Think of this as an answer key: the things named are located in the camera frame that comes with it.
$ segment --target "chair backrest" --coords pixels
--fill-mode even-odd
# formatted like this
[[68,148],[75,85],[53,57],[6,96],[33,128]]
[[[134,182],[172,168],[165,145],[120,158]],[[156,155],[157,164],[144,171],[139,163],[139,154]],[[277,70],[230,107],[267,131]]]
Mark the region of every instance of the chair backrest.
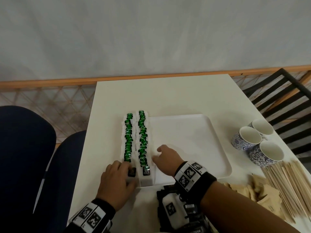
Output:
[[[259,104],[258,106],[256,106],[256,108],[259,111],[262,111],[262,110],[266,109],[268,106],[270,106],[267,110],[262,112],[263,117],[265,117],[265,118],[268,118],[270,116],[272,117],[276,112],[282,110],[283,108],[285,108],[288,105],[296,105],[297,102],[299,102],[299,101],[302,101],[302,103],[298,104],[297,106],[285,111],[281,115],[270,120],[269,123],[271,125],[276,125],[276,124],[292,117],[293,115],[300,113],[301,111],[303,111],[303,110],[305,110],[311,106],[311,92],[305,86],[303,86],[299,81],[297,81],[292,75],[290,75],[286,70],[284,70],[283,68],[279,69],[278,71],[276,71],[274,74],[272,74],[271,76],[269,76],[268,78],[266,78],[262,82],[259,82],[259,83],[255,84],[254,86],[243,90],[243,92],[245,93],[245,95],[248,98],[250,98],[251,95],[255,91],[257,91],[260,88],[263,88],[264,86],[270,84],[274,80],[276,80],[276,81],[278,80],[278,81],[274,85],[269,87],[266,91],[264,91],[262,94],[260,94],[258,97],[256,97],[255,99],[252,100],[252,103],[255,106],[256,106],[256,104]],[[273,93],[275,90],[277,90],[278,88],[280,88],[284,84],[286,84],[284,89],[282,89],[280,92],[276,93],[275,95],[270,96],[270,98],[266,99],[264,102],[260,103],[265,98],[269,97],[269,95],[271,93]],[[276,103],[278,100],[280,100],[281,98],[284,98],[284,96],[286,96],[288,93],[290,93],[291,91],[293,91],[295,89],[297,89],[296,94],[293,94],[291,97],[286,98],[281,103],[278,103],[278,104]],[[310,120],[311,120],[311,113],[303,114],[303,116],[298,118],[297,120],[294,120],[294,121],[290,122],[289,124],[286,124],[286,125],[278,128],[278,129],[276,129],[276,132],[278,134],[285,133],[285,132],[287,132],[287,131],[295,128],[295,127],[298,127],[302,124],[307,123]],[[298,141],[300,139],[308,137],[310,135],[311,135],[311,128],[308,128],[304,131],[301,131],[301,132],[293,134],[289,137],[283,138],[283,141],[286,144],[289,144],[289,143],[292,143],[294,141]],[[306,145],[302,145],[300,147],[292,149],[292,152],[294,154],[301,154],[301,153],[305,153],[305,152],[310,151],[310,150],[311,150],[311,143],[308,143]]]

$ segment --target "mug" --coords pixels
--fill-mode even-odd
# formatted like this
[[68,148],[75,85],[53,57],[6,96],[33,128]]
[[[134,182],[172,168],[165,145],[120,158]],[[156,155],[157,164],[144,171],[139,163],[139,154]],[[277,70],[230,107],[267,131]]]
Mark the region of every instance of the mug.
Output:
[[248,153],[248,157],[258,166],[268,166],[282,161],[284,153],[283,150],[272,141],[262,141]]
[[241,127],[232,140],[231,144],[237,150],[249,150],[262,141],[260,133],[251,127]]
[[248,126],[259,131],[261,135],[271,135],[274,131],[271,124],[265,119],[255,119]]

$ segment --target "white table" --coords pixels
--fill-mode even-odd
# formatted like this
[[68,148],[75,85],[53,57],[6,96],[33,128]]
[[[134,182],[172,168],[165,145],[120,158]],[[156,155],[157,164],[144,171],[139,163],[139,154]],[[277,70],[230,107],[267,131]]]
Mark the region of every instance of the white table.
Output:
[[[232,165],[222,182],[246,184],[251,173],[262,175],[246,154],[234,149],[231,137],[262,115],[227,74],[98,82],[86,133],[69,217],[94,199],[101,173],[120,157],[121,121],[129,111],[146,110],[150,117],[204,114],[208,116]],[[285,153],[297,158],[274,133],[270,136]],[[136,192],[119,211],[111,232],[158,232],[156,188]],[[310,232],[306,219],[296,219],[301,232]]]

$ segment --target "white tray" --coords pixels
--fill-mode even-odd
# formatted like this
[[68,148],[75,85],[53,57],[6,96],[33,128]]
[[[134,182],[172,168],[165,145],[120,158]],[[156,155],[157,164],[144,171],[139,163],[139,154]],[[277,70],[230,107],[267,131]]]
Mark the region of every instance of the white tray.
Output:
[[[149,117],[152,152],[166,144],[176,150],[183,160],[195,160],[216,178],[231,175],[232,168],[219,142],[210,119],[203,114]],[[155,170],[154,185],[170,185],[171,176]]]

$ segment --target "chair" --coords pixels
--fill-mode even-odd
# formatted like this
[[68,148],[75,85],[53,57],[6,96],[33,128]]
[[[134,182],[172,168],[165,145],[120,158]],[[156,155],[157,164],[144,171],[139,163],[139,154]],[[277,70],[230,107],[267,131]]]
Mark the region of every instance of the chair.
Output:
[[[263,93],[261,93],[258,97],[255,97],[252,100],[252,103],[259,111],[261,111],[264,118],[267,119],[269,117],[272,117],[272,119],[269,120],[269,123],[272,126],[282,121],[285,121],[293,115],[296,115],[298,113],[301,114],[301,117],[297,120],[294,120],[276,129],[276,132],[280,135],[311,120],[311,113],[309,113],[309,111],[306,111],[306,109],[311,106],[311,92],[283,68],[279,69],[274,74],[264,79],[263,81],[255,84],[254,86],[243,90],[243,92],[248,98],[250,98],[254,92],[274,81],[275,83]],[[292,93],[291,97],[287,98],[286,96],[293,90],[296,90],[297,93]],[[283,141],[286,144],[290,144],[310,135],[311,128],[308,128],[296,134],[291,134],[289,137],[283,138]],[[295,155],[298,155],[308,152],[310,150],[311,143],[308,143],[292,149],[292,152]]]

